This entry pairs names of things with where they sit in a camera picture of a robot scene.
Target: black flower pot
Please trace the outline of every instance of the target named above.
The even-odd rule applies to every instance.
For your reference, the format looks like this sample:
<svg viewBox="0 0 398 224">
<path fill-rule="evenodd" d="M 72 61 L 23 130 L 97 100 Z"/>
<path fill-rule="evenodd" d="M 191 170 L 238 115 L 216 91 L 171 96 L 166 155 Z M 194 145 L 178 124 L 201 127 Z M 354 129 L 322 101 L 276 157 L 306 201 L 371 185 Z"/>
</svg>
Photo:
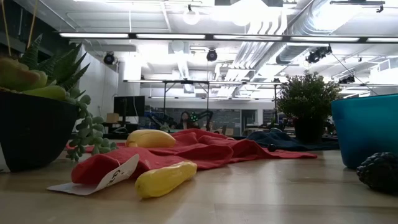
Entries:
<svg viewBox="0 0 398 224">
<path fill-rule="evenodd" d="M 54 161 L 77 117 L 78 107 L 73 104 L 0 91 L 0 169 L 16 172 Z"/>
<path fill-rule="evenodd" d="M 322 142 L 324 132 L 323 119 L 294 119 L 294 131 L 296 138 L 305 144 Z"/>
</svg>

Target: wooden table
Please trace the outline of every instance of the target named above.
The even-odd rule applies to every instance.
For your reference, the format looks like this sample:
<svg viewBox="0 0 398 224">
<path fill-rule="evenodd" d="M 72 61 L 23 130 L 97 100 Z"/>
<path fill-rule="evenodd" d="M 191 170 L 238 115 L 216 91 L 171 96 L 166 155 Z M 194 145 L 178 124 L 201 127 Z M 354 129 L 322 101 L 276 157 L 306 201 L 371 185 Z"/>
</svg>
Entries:
<svg viewBox="0 0 398 224">
<path fill-rule="evenodd" d="M 0 223 L 397 223 L 398 198 L 369 190 L 339 151 L 318 159 L 262 160 L 202 171 L 162 198 L 140 200 L 134 181 L 87 197 L 47 191 L 70 181 L 58 159 L 0 175 Z"/>
</svg>

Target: teal container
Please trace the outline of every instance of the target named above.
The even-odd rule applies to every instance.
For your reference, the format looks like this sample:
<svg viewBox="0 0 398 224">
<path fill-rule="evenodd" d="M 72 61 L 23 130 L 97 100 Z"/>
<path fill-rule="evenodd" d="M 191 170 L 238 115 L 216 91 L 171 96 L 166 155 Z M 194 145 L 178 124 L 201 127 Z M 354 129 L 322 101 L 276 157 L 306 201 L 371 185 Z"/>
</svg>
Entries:
<svg viewBox="0 0 398 224">
<path fill-rule="evenodd" d="M 341 156 L 356 169 L 376 152 L 398 152 L 398 94 L 331 103 Z"/>
</svg>

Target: paper tag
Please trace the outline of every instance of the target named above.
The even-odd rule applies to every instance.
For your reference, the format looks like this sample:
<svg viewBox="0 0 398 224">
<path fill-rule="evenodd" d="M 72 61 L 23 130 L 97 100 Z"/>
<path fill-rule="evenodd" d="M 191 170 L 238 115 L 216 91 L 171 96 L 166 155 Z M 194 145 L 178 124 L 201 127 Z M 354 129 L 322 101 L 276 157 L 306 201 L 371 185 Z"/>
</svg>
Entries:
<svg viewBox="0 0 398 224">
<path fill-rule="evenodd" d="M 10 172 L 10 169 L 7 166 L 6 158 L 4 158 L 4 154 L 2 153 L 2 147 L 0 142 L 0 173 L 2 172 Z"/>
<path fill-rule="evenodd" d="M 138 160 L 139 155 L 134 155 L 123 165 L 106 174 L 98 185 L 75 184 L 70 182 L 67 184 L 47 187 L 47 190 L 66 192 L 75 195 L 90 195 L 104 189 L 105 187 L 112 186 L 122 180 L 130 178 L 132 173 L 136 170 Z"/>
</svg>

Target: computer screen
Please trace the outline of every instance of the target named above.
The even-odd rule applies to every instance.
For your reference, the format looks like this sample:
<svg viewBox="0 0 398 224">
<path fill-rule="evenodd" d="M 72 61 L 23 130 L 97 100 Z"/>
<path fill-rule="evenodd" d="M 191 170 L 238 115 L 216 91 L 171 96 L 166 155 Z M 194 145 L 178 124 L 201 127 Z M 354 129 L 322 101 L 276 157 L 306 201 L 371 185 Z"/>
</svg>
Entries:
<svg viewBox="0 0 398 224">
<path fill-rule="evenodd" d="M 113 113 L 123 115 L 126 106 L 126 116 L 145 116 L 145 96 L 117 96 L 113 101 Z"/>
</svg>

